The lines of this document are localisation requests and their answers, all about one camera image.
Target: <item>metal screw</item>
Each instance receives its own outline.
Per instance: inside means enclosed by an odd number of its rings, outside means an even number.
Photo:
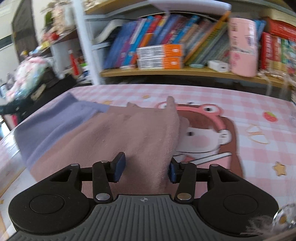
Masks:
[[[110,198],[110,195],[108,193],[99,193],[96,195],[96,199],[100,201],[106,201]]]
[[[191,199],[191,197],[192,196],[186,192],[182,192],[177,195],[177,198],[181,201],[187,201],[187,200]]]

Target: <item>folded fabric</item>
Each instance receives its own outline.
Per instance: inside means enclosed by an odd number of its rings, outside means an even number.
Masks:
[[[25,165],[30,169],[64,134],[108,109],[109,105],[78,101],[67,93],[53,107],[21,123],[15,129],[15,141]]]
[[[64,135],[34,164],[31,174],[40,181],[71,163],[91,167],[123,151],[126,168],[118,183],[110,183],[114,196],[173,194],[176,187],[169,183],[168,166],[188,125],[170,96],[165,109],[111,106]],[[83,183],[82,191],[92,197],[92,183]]]

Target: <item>purple cloth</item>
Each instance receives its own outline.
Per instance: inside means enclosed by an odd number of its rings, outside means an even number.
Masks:
[[[109,105],[78,101],[72,94],[53,107],[33,116],[15,129],[15,140],[25,165],[31,169],[35,162],[66,133],[75,129]]]

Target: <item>purple book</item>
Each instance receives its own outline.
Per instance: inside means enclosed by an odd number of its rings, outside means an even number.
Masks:
[[[123,41],[123,44],[122,44],[123,47],[122,47],[122,49],[120,51],[120,55],[116,61],[115,68],[119,68],[120,66],[122,66],[122,62],[125,60],[126,54],[129,51],[130,39],[131,39],[138,23],[139,23],[139,21],[133,21],[130,23],[131,25],[129,26],[129,34],[128,34],[128,36],[126,36],[126,38]]]

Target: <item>pink canister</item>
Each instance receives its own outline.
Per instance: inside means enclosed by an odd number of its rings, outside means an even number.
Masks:
[[[244,18],[230,18],[231,71],[245,77],[254,77],[258,70],[258,46],[256,23]]]

